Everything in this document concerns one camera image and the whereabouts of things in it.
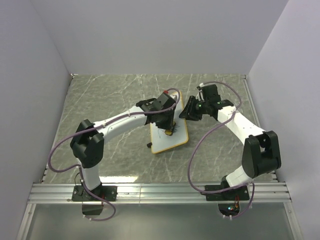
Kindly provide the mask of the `yellow bone-shaped eraser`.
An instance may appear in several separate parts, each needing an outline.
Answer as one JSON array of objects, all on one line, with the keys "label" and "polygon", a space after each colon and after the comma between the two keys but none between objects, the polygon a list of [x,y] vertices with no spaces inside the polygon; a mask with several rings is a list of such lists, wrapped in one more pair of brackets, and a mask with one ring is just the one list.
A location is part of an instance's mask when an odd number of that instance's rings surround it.
[{"label": "yellow bone-shaped eraser", "polygon": [[172,130],[165,130],[164,133],[168,136],[172,136],[173,135],[173,131]]}]

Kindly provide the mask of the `yellow-framed whiteboard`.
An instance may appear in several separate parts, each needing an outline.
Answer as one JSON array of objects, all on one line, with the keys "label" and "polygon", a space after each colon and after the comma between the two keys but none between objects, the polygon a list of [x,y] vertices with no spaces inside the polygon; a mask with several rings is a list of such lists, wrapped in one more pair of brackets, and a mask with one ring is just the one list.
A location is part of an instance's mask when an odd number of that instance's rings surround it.
[{"label": "yellow-framed whiteboard", "polygon": [[168,130],[160,129],[155,123],[150,124],[150,150],[153,154],[159,154],[169,149],[186,144],[189,140],[187,122],[184,118],[179,118],[180,113],[184,109],[184,103],[181,91],[174,91],[170,94],[175,100],[180,100],[177,103],[174,111],[173,123],[174,128],[169,135]]}]

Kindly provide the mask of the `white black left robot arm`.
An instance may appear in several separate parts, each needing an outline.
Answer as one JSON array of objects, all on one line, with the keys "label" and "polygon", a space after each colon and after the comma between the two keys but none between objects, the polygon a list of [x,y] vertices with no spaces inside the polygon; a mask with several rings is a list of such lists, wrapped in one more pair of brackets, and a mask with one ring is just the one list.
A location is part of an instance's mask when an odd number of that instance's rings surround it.
[{"label": "white black left robot arm", "polygon": [[150,98],[136,103],[127,111],[106,120],[90,122],[84,120],[78,126],[81,133],[71,140],[73,155],[81,165],[83,195],[89,201],[96,201],[101,196],[99,163],[103,158],[104,145],[114,137],[129,130],[155,123],[164,130],[173,130],[173,118],[176,101],[169,95]]}]

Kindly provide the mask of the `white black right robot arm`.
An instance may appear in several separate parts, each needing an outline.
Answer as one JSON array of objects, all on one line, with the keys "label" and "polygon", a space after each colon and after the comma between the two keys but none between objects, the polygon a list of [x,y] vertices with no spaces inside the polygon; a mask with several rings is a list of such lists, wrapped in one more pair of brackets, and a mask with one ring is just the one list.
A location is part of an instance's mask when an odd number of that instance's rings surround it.
[{"label": "white black right robot arm", "polygon": [[225,176],[221,193],[226,200],[238,195],[238,188],[250,183],[256,177],[278,170],[282,166],[278,135],[274,131],[265,131],[249,121],[229,100],[199,100],[191,96],[179,117],[189,121],[199,121],[203,115],[209,115],[219,125],[207,132],[196,145],[197,150],[203,140],[213,131],[225,126],[242,143],[241,165]]}]

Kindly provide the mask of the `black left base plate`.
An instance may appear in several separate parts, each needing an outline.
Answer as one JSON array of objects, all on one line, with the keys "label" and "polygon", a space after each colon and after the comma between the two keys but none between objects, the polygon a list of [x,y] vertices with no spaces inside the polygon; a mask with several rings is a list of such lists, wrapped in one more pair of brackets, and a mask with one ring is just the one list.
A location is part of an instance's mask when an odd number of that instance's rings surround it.
[{"label": "black left base plate", "polygon": [[[117,186],[111,185],[100,185],[91,192],[98,196],[101,199],[104,199],[109,202],[115,202],[117,198]],[[89,202],[89,201],[99,201],[96,197],[89,194],[82,185],[76,185],[73,188],[73,193],[71,200],[73,202]]]}]

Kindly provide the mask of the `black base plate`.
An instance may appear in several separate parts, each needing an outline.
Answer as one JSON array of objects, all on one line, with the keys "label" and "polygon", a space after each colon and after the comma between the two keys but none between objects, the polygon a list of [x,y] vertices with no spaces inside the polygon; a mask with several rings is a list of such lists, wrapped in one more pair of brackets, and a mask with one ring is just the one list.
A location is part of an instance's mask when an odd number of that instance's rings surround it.
[{"label": "black base plate", "polygon": [[[104,199],[109,202],[115,202],[117,198],[117,186],[111,185],[100,185],[91,192],[98,196],[101,199]],[[82,185],[76,185],[73,188],[73,193],[71,200],[73,202],[89,202],[89,201],[99,201],[96,197],[89,194]]]},{"label": "black base plate", "polygon": [[248,201],[250,199],[247,186],[217,193],[203,193],[207,201]]}]

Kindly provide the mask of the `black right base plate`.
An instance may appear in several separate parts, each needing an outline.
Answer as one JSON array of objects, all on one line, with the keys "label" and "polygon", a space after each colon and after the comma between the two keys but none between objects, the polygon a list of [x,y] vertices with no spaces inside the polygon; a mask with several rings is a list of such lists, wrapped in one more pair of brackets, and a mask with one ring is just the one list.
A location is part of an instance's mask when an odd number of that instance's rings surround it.
[{"label": "black right base plate", "polygon": [[203,193],[207,201],[248,201],[250,199],[247,186],[217,193]]}]

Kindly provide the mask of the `aluminium mounting rail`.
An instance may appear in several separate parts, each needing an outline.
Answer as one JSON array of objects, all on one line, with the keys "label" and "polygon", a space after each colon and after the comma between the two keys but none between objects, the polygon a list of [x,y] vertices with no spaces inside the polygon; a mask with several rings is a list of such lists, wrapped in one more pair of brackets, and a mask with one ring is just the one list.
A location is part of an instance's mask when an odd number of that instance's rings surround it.
[{"label": "aluminium mounting rail", "polygon": [[[208,204],[204,195],[186,182],[117,183],[114,204]],[[82,204],[73,201],[73,184],[34,184],[28,204]],[[291,196],[284,182],[255,183],[254,203],[289,203]]]}]

